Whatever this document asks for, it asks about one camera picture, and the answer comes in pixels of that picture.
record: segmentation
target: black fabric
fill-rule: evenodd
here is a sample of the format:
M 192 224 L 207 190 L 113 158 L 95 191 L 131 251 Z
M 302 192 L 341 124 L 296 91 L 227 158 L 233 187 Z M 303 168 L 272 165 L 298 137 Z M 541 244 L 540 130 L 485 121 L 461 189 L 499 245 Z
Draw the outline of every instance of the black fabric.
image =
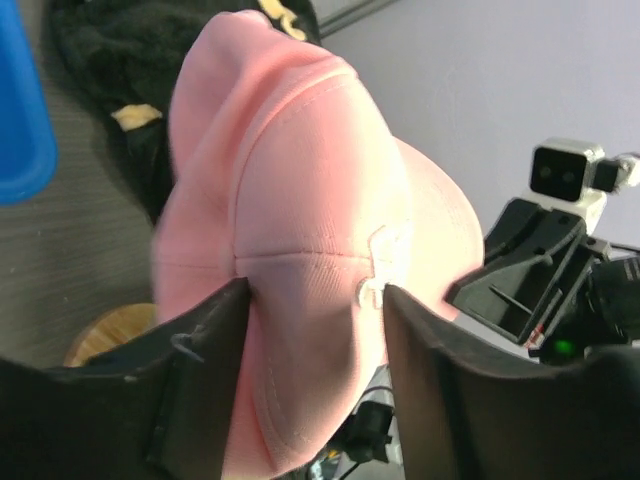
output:
M 320 44 L 310 0 L 281 0 L 293 26 Z M 148 104 L 163 119 L 125 133 L 132 174 L 155 223 L 173 186 L 166 117 L 183 59 L 217 13 L 253 9 L 259 0 L 52 0 L 53 41 L 78 85 L 105 114 Z M 283 31 L 281 22 L 272 19 Z

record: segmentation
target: blue plastic bin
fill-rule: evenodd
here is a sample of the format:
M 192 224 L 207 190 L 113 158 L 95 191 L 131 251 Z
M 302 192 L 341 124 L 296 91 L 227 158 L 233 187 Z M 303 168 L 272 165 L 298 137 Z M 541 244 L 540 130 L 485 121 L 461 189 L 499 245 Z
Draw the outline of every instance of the blue plastic bin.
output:
M 58 152 L 20 11 L 0 0 L 0 205 L 34 196 L 53 177 Z

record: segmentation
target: white wall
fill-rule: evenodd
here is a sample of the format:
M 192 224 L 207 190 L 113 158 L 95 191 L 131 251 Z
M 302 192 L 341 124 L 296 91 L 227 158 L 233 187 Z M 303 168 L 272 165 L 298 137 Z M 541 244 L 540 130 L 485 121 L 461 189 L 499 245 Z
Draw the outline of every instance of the white wall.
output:
M 395 134 L 466 191 L 484 228 L 550 136 L 640 149 L 640 2 L 399 0 L 329 37 Z M 597 235 L 640 244 L 640 189 Z

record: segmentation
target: baseball cap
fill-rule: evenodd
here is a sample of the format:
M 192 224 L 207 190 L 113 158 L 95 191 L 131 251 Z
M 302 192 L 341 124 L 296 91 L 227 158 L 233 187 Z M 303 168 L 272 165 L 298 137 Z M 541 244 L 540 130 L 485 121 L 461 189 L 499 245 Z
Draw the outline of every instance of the baseball cap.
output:
M 443 296 L 481 265 L 480 225 L 456 184 L 393 137 L 345 60 L 259 13 L 201 32 L 169 137 L 159 320 L 249 279 L 224 478 L 273 478 L 313 459 L 385 363 L 386 284 L 454 319 Z

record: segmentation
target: white logo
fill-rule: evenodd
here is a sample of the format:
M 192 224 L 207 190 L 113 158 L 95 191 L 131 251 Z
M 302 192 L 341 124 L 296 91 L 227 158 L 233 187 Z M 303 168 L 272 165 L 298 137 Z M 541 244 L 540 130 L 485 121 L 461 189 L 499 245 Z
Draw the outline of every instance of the white logo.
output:
M 382 308 L 384 287 L 392 283 L 402 286 L 409 275 L 411 262 L 411 223 L 400 228 L 382 227 L 369 239 L 373 277 L 364 279 L 356 291 L 358 305 L 362 307 L 369 295 L 373 306 Z

